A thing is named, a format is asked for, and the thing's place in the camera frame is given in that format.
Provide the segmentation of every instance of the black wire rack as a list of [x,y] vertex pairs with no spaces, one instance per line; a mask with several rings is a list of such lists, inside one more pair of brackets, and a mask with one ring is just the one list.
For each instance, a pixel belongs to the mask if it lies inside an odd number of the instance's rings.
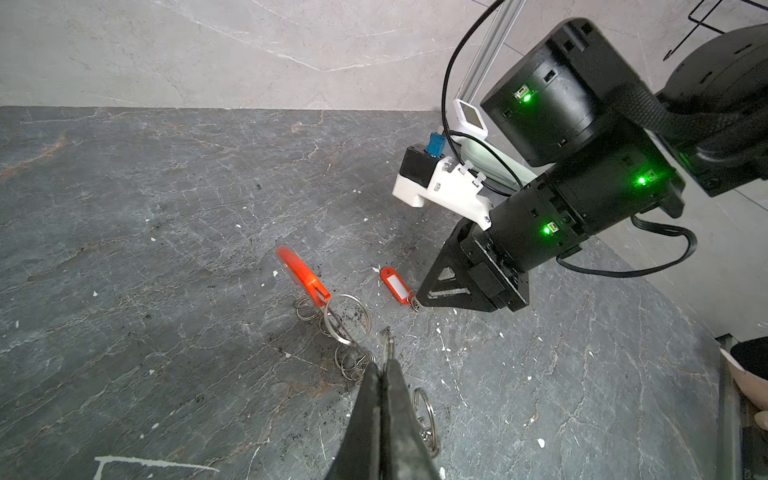
[[[766,12],[768,12],[768,6],[765,6],[765,5],[761,5],[761,4],[759,4],[759,3],[755,3],[755,2],[752,2],[752,0],[737,0],[737,1],[738,1],[738,2],[743,2],[743,3],[746,3],[746,4],[748,4],[748,5],[752,5],[753,7],[757,7],[757,8],[759,8],[760,10],[765,10]],[[724,31],[720,30],[719,28],[715,28],[715,27],[713,27],[712,25],[709,25],[708,23],[706,23],[706,22],[705,22],[705,20],[707,20],[707,17],[709,17],[709,16],[712,14],[712,12],[714,12],[714,11],[715,11],[715,8],[717,8],[717,7],[718,7],[718,6],[719,6],[721,3],[723,3],[723,0],[717,0],[717,2],[715,2],[715,5],[713,5],[713,6],[712,6],[712,8],[710,8],[710,10],[709,10],[709,11],[708,11],[708,12],[707,12],[705,15],[704,15],[704,17],[702,17],[702,19],[701,19],[701,20],[696,20],[696,19],[694,18],[694,13],[696,13],[696,10],[698,10],[698,9],[699,9],[699,7],[701,6],[701,4],[703,4],[703,3],[704,3],[704,0],[701,0],[699,3],[697,3],[697,4],[696,4],[696,6],[694,7],[694,9],[693,9],[693,10],[691,10],[691,11],[690,11],[690,13],[688,14],[688,20],[690,20],[690,21],[692,21],[693,23],[695,23],[695,26],[694,26],[694,27],[693,27],[693,28],[692,28],[692,29],[691,29],[691,30],[688,32],[688,35],[685,35],[685,37],[683,37],[683,39],[682,39],[682,40],[680,40],[680,43],[678,43],[678,44],[675,46],[675,48],[673,48],[673,49],[671,49],[671,50],[669,50],[669,51],[667,52],[667,54],[664,56],[664,60],[667,60],[669,57],[671,57],[671,56],[672,56],[672,54],[674,54],[674,52],[676,52],[676,51],[677,51],[677,49],[678,49],[678,48],[680,48],[680,46],[681,46],[683,43],[685,43],[685,41],[686,41],[686,40],[687,40],[687,39],[688,39],[688,38],[689,38],[689,37],[690,37],[690,36],[691,36],[691,35],[692,35],[692,34],[693,34],[695,31],[696,31],[696,29],[697,29],[697,28],[699,28],[699,27],[709,28],[711,31],[715,31],[715,32],[717,32],[717,33],[719,33],[719,34],[723,34],[723,33],[725,33]]]

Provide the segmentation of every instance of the red key tag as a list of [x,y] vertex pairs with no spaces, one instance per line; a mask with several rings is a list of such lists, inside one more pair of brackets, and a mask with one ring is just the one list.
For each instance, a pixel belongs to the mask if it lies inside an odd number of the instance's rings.
[[400,275],[397,274],[395,269],[384,267],[381,272],[382,281],[392,295],[395,296],[398,302],[403,305],[410,305],[413,298],[413,292],[406,286],[406,283],[402,281]]

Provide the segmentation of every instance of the marble table surface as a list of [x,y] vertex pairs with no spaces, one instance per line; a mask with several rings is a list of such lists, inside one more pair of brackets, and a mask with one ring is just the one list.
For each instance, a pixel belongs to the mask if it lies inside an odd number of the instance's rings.
[[[322,478],[356,387],[298,253],[391,326],[446,478],[713,478],[717,343],[642,279],[420,313],[458,217],[391,189],[435,112],[0,108],[0,478]],[[574,261],[627,268],[598,240]]]

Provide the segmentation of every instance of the robotic arm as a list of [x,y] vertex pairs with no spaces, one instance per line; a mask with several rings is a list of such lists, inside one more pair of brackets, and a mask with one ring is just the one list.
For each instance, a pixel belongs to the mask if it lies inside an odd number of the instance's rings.
[[[451,127],[482,142],[487,129],[479,111],[456,102]],[[553,257],[573,270],[620,278],[659,271],[600,272],[562,260],[627,217],[639,228],[687,237],[686,254],[666,266],[685,260],[696,246],[692,232],[634,215],[656,207],[673,218],[683,213],[684,180],[670,162],[711,197],[768,179],[768,25],[707,42],[654,95],[597,27],[569,19],[481,106],[528,164],[552,166],[534,177],[499,156],[522,188],[491,208],[478,195],[486,175],[514,184],[499,177],[498,162],[492,174],[485,147],[465,141],[463,164],[442,155],[437,134],[429,147],[408,149],[393,194],[414,207],[433,200],[465,217],[419,287],[416,298],[425,306],[519,310],[528,305],[528,271]],[[473,168],[488,173],[475,176]]]

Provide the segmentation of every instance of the cable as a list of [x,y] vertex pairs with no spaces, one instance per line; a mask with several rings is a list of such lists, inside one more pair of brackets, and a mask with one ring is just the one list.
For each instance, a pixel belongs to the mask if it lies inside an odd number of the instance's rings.
[[[451,148],[451,151],[453,151],[453,154],[461,164],[464,164],[464,161],[462,160],[462,156],[458,154],[458,151],[456,150],[456,146],[453,144],[453,139],[451,138],[451,134],[457,134],[459,132],[453,133],[453,131],[448,126],[448,115],[445,113],[445,102],[448,97],[448,79],[451,76],[451,69],[453,68],[453,63],[456,61],[456,57],[458,57],[458,53],[462,50],[464,47],[464,44],[467,43],[470,37],[472,37],[472,34],[475,33],[475,30],[478,29],[480,24],[485,21],[486,18],[490,16],[493,11],[502,4],[504,0],[495,0],[495,2],[491,3],[491,5],[485,10],[485,12],[480,15],[480,17],[475,20],[475,23],[472,24],[471,27],[469,27],[469,30],[467,33],[464,34],[464,37],[462,37],[462,40],[456,45],[456,49],[453,51],[453,55],[451,55],[451,59],[448,61],[448,67],[445,69],[445,77],[442,81],[442,100],[440,102],[440,113],[442,116],[442,129],[446,133],[446,138],[448,139],[448,145]],[[464,136],[467,138],[470,138],[476,142],[478,142],[480,145],[485,146],[488,148],[483,142],[479,141],[477,138],[471,137],[467,134],[463,134],[460,136]],[[495,154],[495,152],[491,151],[494,154],[494,157],[498,159],[504,165],[508,170],[509,166],[505,164],[501,158],[498,157],[498,155]],[[520,183],[520,180],[517,179],[517,176],[515,176],[515,179],[518,183]],[[509,197],[507,194],[502,194],[499,190],[496,190],[495,188],[489,187],[485,182],[483,182],[483,185],[488,188],[491,191],[495,191],[497,194],[504,195],[505,197]]]
[[683,256],[678,258],[677,260],[673,260],[669,263],[665,263],[664,265],[655,266],[653,268],[646,268],[643,270],[632,270],[628,272],[611,272],[607,270],[592,270],[592,269],[584,268],[581,266],[571,265],[570,263],[563,261],[559,256],[556,259],[557,262],[569,270],[573,270],[574,272],[579,272],[579,273],[586,273],[588,275],[610,276],[612,278],[635,278],[636,276],[643,276],[651,273],[660,272],[666,268],[669,268],[670,266],[677,265],[678,263],[682,262],[683,260],[693,255],[694,252],[696,251],[696,246],[698,245],[698,241],[696,240],[696,234],[688,230],[687,228],[676,227],[674,225],[666,225],[664,223],[649,222],[648,220],[637,218],[634,215],[632,215],[630,218],[632,220],[632,224],[641,230],[646,230],[651,233],[658,233],[660,235],[666,235],[667,237],[685,237],[686,240],[688,240],[688,247],[686,247],[685,253],[683,253]]
[[483,146],[483,148],[484,148],[484,149],[486,149],[488,152],[490,152],[490,154],[491,154],[491,155],[493,155],[493,156],[494,156],[494,158],[495,158],[496,160],[498,160],[498,162],[499,162],[500,164],[502,164],[502,166],[503,166],[504,168],[506,168],[506,169],[507,169],[507,172],[509,172],[509,173],[510,173],[510,175],[512,175],[512,178],[514,178],[514,179],[515,179],[515,181],[516,181],[516,182],[518,182],[518,185],[520,186],[520,189],[522,190],[522,188],[523,188],[523,183],[520,181],[520,177],[518,177],[518,176],[515,174],[515,171],[514,171],[514,170],[512,170],[512,169],[509,167],[509,165],[507,165],[507,164],[506,164],[506,163],[505,163],[505,162],[504,162],[504,161],[503,161],[503,160],[502,160],[502,159],[501,159],[501,158],[498,156],[498,154],[496,154],[496,152],[494,152],[494,151],[493,151],[493,149],[492,149],[492,148],[490,148],[490,147],[489,147],[489,146],[488,146],[488,145],[487,145],[487,144],[486,144],[484,141],[481,141],[481,140],[479,140],[478,138],[475,138],[475,137],[473,137],[473,136],[471,136],[471,135],[469,135],[469,134],[465,134],[464,132],[461,132],[461,131],[450,130],[448,133],[449,133],[449,136],[453,136],[453,135],[455,135],[456,137],[464,137],[464,138],[468,138],[469,140],[473,140],[473,141],[477,142],[478,144],[480,144],[481,146]]

